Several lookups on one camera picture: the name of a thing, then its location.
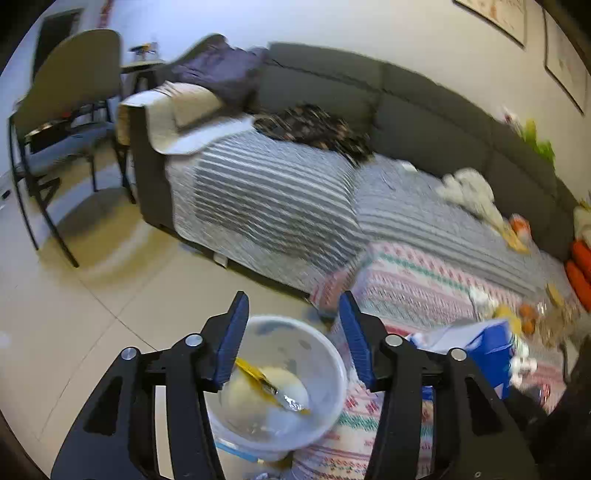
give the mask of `striped blanket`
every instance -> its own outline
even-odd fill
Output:
[[[404,242],[519,294],[552,281],[572,290],[562,264],[535,246],[511,251],[492,229],[442,201],[440,180],[381,155],[354,169],[336,152],[254,131],[169,161],[174,221],[184,238],[306,292],[373,241]]]

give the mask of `chair leg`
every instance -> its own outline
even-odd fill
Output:
[[[37,189],[39,190],[39,192],[43,192],[44,190],[48,190],[47,195],[45,195],[45,198],[43,198],[43,205],[45,207],[47,207],[47,205],[49,205],[49,202],[51,201],[51,199],[53,198],[53,196],[56,194],[57,189],[60,188],[61,185],[61,179],[58,177],[56,179],[51,179],[51,180],[47,180],[45,183],[38,183],[37,184]]]
[[[35,199],[37,200],[37,203],[39,204],[39,208],[41,209],[41,213],[43,214],[43,217],[45,218],[45,221],[47,222],[47,225],[49,226],[49,230],[51,230],[51,234],[57,240],[57,243],[60,244],[62,251],[64,252],[66,257],[68,258],[70,263],[74,266],[74,268],[78,268],[80,266],[80,264],[76,261],[76,259],[74,258],[74,255],[72,255],[72,252],[70,252],[70,249],[67,247],[66,243],[64,242],[63,238],[61,237],[60,232],[57,231],[57,228],[53,224],[53,222],[51,221],[51,217],[49,217],[49,214],[47,213],[46,208],[41,204],[41,202],[39,201],[39,199],[36,196],[35,196]]]
[[[88,155],[88,162],[90,163],[90,176],[92,178],[92,191],[98,192],[99,189],[96,188],[96,168],[95,168],[95,155],[94,153],[90,152]]]
[[[35,236],[33,235],[33,230],[31,229],[31,224],[29,223],[29,217],[27,215],[27,211],[25,210],[25,205],[22,202],[21,191],[18,189],[17,178],[14,176],[14,173],[12,175],[12,178],[13,178],[12,183],[14,185],[14,192],[17,194],[18,207],[21,209],[22,219],[25,221],[25,227],[27,228],[27,232],[29,234],[29,237],[31,238],[31,242],[33,243],[33,246],[35,247],[35,250],[39,250],[39,245],[37,245],[37,240],[35,240]]]
[[[105,100],[105,113],[107,116],[107,121],[109,123],[112,123],[113,117],[111,116],[111,109],[109,108],[108,100]],[[131,185],[129,184],[129,180],[127,178],[127,151],[129,150],[129,148],[124,147],[123,145],[119,145],[116,135],[113,135],[111,141],[113,144],[113,150],[115,150],[115,155],[117,156],[119,171],[121,172],[121,186],[127,191],[129,201],[135,205],[134,194],[131,191]]]
[[[121,185],[127,191],[127,196],[129,201],[135,205],[135,198],[134,194],[131,191],[131,185],[127,178],[127,148],[119,148],[120,145],[117,142],[116,138],[113,138],[113,150],[115,150],[115,155],[117,156],[117,163],[119,164],[119,171],[121,172]]]
[[[43,218],[47,222],[47,225],[49,226],[49,230],[51,230],[51,234],[57,240],[57,243],[60,244],[62,251],[64,252],[66,257],[68,258],[70,263],[74,266],[74,268],[78,268],[80,266],[80,264],[76,261],[76,259],[74,258],[74,255],[72,255],[72,252],[70,252],[70,249],[67,247],[66,243],[64,242],[63,238],[61,237],[60,232],[57,231],[56,226],[54,225],[53,221],[51,221],[51,217],[49,216],[49,213],[47,213],[47,208],[46,208],[47,204],[43,200],[43,198],[41,198],[41,192],[39,191],[39,187],[37,186],[36,183],[33,184],[32,187],[33,187],[33,196],[35,197],[35,201],[39,205],[39,209],[41,210],[41,214],[43,215]]]

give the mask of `pink patterned blanket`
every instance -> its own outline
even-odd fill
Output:
[[[487,291],[500,302],[516,308],[519,295],[450,267],[432,255],[403,244],[372,244],[342,270],[328,276],[310,300],[321,312],[334,313],[340,294],[351,290],[360,309],[382,319],[389,333],[408,335],[447,325],[458,317],[473,317],[470,286]],[[291,478],[296,480],[362,480],[378,427],[383,394],[373,394],[357,378],[346,339],[335,321],[330,338],[349,369],[345,408],[322,440],[294,454]],[[556,406],[564,384],[557,365],[540,363],[538,372],[524,386],[546,384]],[[433,405],[423,402],[421,452],[417,478],[428,475],[433,436]]]

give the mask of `white wall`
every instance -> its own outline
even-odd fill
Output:
[[[534,0],[525,50],[452,0],[115,0],[109,28],[125,47],[155,37],[168,60],[216,32],[239,47],[294,41],[391,61],[493,116],[506,105],[523,121],[534,118],[552,141],[558,175],[577,196],[591,189],[591,106],[582,117],[544,70],[543,12]]]
[[[37,37],[43,18],[67,10],[83,8],[79,31],[96,28],[103,0],[56,0],[43,15],[37,19],[12,54],[6,68],[0,75],[0,118],[8,119],[14,103],[23,97],[31,86],[33,57],[37,47]],[[8,159],[8,134],[6,123],[0,128],[0,175],[10,169]]]

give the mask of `sofa backrest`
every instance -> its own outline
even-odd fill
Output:
[[[382,64],[342,50],[291,43],[269,47],[253,110],[277,113],[319,105],[369,133],[382,86]]]
[[[499,211],[519,213],[536,244],[569,257],[576,200],[553,166],[506,125],[415,72],[351,52],[273,43],[254,110],[313,103],[368,133],[377,153],[407,160],[437,177],[480,171]]]

